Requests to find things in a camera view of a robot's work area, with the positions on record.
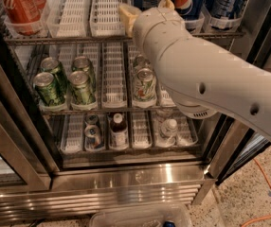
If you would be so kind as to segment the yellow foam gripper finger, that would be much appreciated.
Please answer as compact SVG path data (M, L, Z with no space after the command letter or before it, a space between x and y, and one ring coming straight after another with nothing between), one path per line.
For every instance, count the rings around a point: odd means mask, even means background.
M118 13L120 20L124 25L126 35L129 38L132 38L134 23L136 18L141 13L141 10L137 7L125 3L120 3L118 5Z
M160 8L174 9L174 3L172 0L160 0L158 6Z

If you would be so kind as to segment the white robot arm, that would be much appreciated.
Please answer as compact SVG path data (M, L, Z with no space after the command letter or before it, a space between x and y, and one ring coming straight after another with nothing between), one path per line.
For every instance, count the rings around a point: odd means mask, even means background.
M187 104L229 115L271 142L271 73L222 47L192 36L170 8L142 11L118 5L127 36L150 61L175 105Z

